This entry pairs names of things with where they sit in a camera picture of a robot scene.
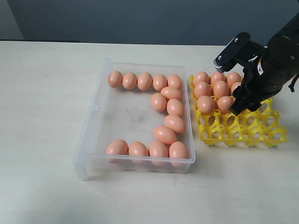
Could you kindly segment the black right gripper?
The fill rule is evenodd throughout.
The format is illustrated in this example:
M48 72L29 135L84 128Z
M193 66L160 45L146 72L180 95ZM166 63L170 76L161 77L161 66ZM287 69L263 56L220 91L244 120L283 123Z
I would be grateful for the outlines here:
M238 116L248 109L254 112L261 101L276 95L290 79L299 73L299 15L296 14L267 43L267 48L249 70L248 77L233 93L229 110Z

